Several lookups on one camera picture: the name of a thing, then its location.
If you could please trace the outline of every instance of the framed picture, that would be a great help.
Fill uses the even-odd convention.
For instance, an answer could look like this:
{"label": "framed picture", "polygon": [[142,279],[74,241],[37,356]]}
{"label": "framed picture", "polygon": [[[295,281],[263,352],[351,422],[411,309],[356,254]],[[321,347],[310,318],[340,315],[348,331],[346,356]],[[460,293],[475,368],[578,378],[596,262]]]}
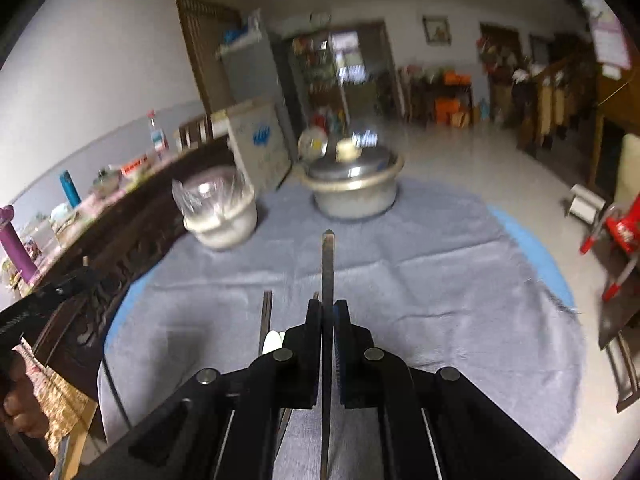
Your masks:
{"label": "framed picture", "polygon": [[436,45],[450,45],[451,33],[449,31],[449,20],[441,16],[424,16],[422,18],[424,33],[427,36],[427,43]]}

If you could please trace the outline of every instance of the blue thermos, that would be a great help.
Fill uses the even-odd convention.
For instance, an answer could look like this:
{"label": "blue thermos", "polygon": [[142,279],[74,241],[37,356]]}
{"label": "blue thermos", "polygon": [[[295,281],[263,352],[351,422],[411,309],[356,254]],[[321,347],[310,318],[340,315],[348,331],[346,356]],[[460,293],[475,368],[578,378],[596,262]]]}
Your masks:
{"label": "blue thermos", "polygon": [[80,196],[68,171],[63,171],[60,174],[60,184],[62,184],[62,189],[65,190],[66,199],[69,200],[71,207],[76,207],[80,203]]}

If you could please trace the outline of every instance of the purple bottle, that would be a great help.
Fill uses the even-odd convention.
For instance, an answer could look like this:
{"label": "purple bottle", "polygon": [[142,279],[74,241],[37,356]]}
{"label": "purple bottle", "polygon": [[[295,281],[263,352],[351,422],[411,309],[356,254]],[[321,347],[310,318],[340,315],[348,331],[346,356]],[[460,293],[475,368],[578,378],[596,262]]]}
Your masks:
{"label": "purple bottle", "polygon": [[0,207],[0,244],[4,247],[6,255],[20,272],[23,280],[31,283],[38,273],[38,267],[22,245],[18,233],[15,232],[11,220],[14,219],[14,206]]}

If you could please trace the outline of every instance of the bottle with red cap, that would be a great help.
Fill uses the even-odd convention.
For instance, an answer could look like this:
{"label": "bottle with red cap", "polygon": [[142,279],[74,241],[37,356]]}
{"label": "bottle with red cap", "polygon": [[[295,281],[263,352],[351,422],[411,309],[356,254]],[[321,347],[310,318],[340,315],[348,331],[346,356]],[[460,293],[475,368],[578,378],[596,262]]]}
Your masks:
{"label": "bottle with red cap", "polygon": [[149,131],[151,132],[151,142],[154,144],[154,149],[158,154],[158,159],[162,160],[162,156],[169,150],[169,143],[166,140],[166,135],[162,128],[156,125],[156,112],[149,110],[146,115],[149,118]]}

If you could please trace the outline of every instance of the metal screw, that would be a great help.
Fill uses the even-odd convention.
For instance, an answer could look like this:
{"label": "metal screw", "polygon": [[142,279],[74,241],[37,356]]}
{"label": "metal screw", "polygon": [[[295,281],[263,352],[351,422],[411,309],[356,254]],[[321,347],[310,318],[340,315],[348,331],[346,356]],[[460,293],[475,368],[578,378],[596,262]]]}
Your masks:
{"label": "metal screw", "polygon": [[213,368],[203,368],[196,374],[196,380],[200,384],[209,384],[216,380],[218,371]]}
{"label": "metal screw", "polygon": [[364,358],[367,361],[380,361],[385,356],[385,353],[380,348],[367,348],[364,351]]}
{"label": "metal screw", "polygon": [[442,370],[440,370],[440,376],[445,381],[454,382],[460,378],[460,372],[458,371],[457,368],[454,368],[453,366],[446,366]]}
{"label": "metal screw", "polygon": [[278,348],[276,351],[273,352],[273,358],[276,359],[276,361],[284,362],[284,361],[288,361],[292,357],[293,357],[293,352],[288,348]]}

